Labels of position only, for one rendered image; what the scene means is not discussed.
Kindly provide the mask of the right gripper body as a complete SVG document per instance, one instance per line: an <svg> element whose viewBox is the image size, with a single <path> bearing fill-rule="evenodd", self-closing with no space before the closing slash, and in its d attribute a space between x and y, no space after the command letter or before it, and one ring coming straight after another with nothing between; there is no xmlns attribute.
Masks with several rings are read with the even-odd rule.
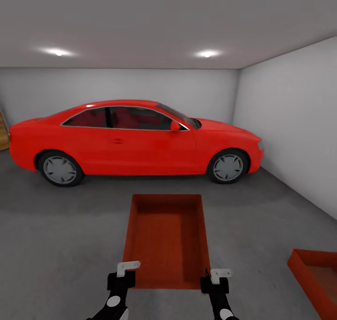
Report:
<svg viewBox="0 0 337 320"><path fill-rule="evenodd" d="M227 277L220 277L219 284L212 284L210 277L201 277L201 290L203 294L209 294L210 300L212 301L212 297L215 294L229 294L229 286Z"/></svg>

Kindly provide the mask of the storage box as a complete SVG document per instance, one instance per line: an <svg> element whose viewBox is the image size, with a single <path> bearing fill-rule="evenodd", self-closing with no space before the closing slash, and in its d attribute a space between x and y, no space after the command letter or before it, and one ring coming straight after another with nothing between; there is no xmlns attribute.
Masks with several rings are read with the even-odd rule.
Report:
<svg viewBox="0 0 337 320"><path fill-rule="evenodd" d="M211 277L201 195L133 194L128 261L140 262L134 289L201 290L200 278Z"/></svg>
<svg viewBox="0 0 337 320"><path fill-rule="evenodd" d="M337 305L308 268L329 268L337 275L337 252L294 249L287 263L322 320L337 320Z"/></svg>

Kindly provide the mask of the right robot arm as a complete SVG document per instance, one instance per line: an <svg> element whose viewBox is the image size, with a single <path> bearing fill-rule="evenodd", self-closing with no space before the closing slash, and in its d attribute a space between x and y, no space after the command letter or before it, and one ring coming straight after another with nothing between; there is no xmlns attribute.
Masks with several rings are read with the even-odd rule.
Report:
<svg viewBox="0 0 337 320"><path fill-rule="evenodd" d="M229 294L227 277L232 276L232 269L212 268L211 277L200 278L202 293L210 296L214 320L239 320L234 316L226 298L226 294Z"/></svg>

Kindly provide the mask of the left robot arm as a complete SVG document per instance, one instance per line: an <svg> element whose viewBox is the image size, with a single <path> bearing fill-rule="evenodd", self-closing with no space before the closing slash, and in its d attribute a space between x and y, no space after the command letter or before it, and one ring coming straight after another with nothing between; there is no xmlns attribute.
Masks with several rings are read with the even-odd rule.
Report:
<svg viewBox="0 0 337 320"><path fill-rule="evenodd" d="M117 272L108 276L107 290L111 290L111 293L105 307L86 320L128 320L129 309L125 305L127 290L135 287L135 271L131 269L139 267L139 261L119 263Z"/></svg>

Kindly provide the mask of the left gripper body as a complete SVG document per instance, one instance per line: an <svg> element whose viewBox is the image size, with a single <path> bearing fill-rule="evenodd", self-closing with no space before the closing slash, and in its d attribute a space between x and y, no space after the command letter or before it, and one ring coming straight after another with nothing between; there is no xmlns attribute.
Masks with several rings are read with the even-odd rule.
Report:
<svg viewBox="0 0 337 320"><path fill-rule="evenodd" d="M117 273L110 273L108 276L107 290L112 290L117 285L123 285L126 288L135 287L135 271L126 270L124 277L117 278Z"/></svg>

